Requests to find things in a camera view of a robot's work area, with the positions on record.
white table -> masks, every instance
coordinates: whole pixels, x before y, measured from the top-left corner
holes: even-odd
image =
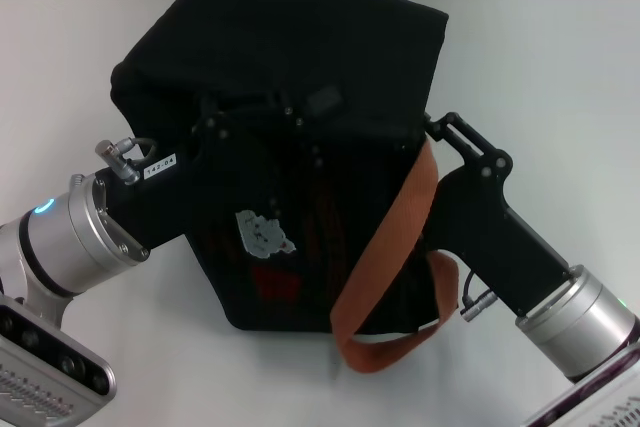
[[[172,1],[0,0],[0,219],[101,168],[99,140],[130,135],[111,69]],[[428,111],[460,112],[509,152],[515,210],[640,311],[640,0],[414,1],[451,16]],[[443,172],[460,164],[436,153]],[[500,427],[569,387],[513,322],[498,304],[456,317],[358,375],[328,336],[236,331],[179,238],[73,301],[63,329],[118,379],[86,426]]]

red patch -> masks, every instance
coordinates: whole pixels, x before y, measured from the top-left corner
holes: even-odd
[[[302,284],[299,275],[281,272],[272,266],[262,264],[253,264],[251,274],[258,289],[258,295],[262,300],[290,304],[298,301]]]

brown leather strap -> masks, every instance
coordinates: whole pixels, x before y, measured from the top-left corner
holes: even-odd
[[[377,372],[398,361],[435,334],[457,308],[458,267],[449,257],[431,252],[428,259],[440,313],[438,324],[388,342],[367,344],[353,340],[414,249],[437,185],[438,169],[431,146],[425,142],[331,310],[331,325],[340,352],[347,365],[358,372]]]

silver cylindrical joint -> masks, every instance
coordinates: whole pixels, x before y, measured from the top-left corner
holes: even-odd
[[[96,145],[96,154],[105,161],[105,163],[111,168],[111,170],[120,177],[125,184],[135,184],[140,179],[140,172],[138,172],[129,162],[122,156],[127,152],[125,149],[122,152],[117,145],[113,145],[108,140],[103,140]]]
[[[579,379],[629,342],[636,317],[587,269],[578,266],[573,275],[516,325],[566,377]]]
[[[104,187],[93,175],[31,213],[28,242],[42,271],[71,294],[146,259],[142,246],[106,215]]]

blue led light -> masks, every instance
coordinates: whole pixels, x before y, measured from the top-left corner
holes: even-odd
[[[49,201],[46,204],[42,204],[40,207],[36,207],[33,212],[35,214],[41,214],[42,212],[46,211],[49,207],[51,207],[53,205],[54,199],[49,199]]]

